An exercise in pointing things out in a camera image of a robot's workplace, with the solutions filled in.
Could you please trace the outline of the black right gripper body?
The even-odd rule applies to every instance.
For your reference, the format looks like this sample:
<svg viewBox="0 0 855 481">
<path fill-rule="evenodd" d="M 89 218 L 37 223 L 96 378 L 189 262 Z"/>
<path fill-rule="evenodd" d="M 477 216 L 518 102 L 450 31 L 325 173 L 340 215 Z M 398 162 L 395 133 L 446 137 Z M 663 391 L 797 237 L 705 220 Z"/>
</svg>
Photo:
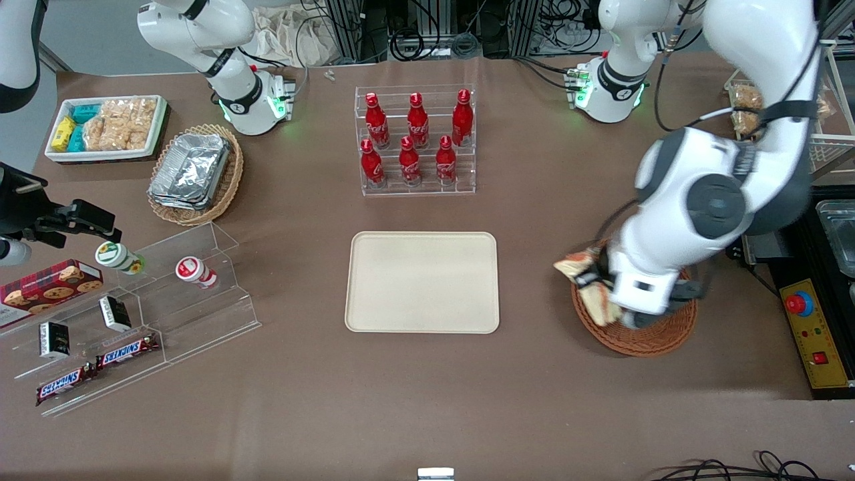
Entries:
<svg viewBox="0 0 855 481">
<path fill-rule="evenodd" d="M 45 179 L 8 164 L 1 168 L 2 235 L 17 241 L 64 244 L 67 234 L 79 234 L 66 216 L 70 207 L 49 200 Z"/>
</svg>

